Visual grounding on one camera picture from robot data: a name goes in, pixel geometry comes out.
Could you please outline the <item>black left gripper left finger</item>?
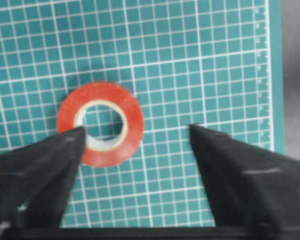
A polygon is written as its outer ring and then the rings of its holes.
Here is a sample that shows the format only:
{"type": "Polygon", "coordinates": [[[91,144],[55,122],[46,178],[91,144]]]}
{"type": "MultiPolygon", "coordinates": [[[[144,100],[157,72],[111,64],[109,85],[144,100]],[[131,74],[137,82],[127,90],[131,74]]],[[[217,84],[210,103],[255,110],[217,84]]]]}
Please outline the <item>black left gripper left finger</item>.
{"type": "Polygon", "coordinates": [[[0,223],[59,227],[85,149],[77,127],[0,154],[0,223]]]}

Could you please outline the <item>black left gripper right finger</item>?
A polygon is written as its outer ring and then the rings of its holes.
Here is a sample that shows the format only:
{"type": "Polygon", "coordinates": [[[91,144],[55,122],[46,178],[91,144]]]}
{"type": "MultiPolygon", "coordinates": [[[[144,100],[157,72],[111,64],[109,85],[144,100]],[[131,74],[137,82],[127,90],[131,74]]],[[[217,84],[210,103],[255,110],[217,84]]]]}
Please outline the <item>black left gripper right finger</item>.
{"type": "Polygon", "coordinates": [[[197,124],[189,138],[218,227],[300,233],[300,160],[197,124]]]}

